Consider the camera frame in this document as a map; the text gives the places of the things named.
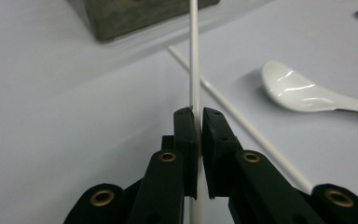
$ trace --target spoon bowl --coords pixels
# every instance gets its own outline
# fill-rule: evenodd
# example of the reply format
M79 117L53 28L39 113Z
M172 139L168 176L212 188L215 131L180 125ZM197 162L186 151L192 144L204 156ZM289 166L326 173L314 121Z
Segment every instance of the spoon bowl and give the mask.
M283 63L264 64L261 75L267 95L287 109L298 112L337 109L358 112L358 99L320 87Z

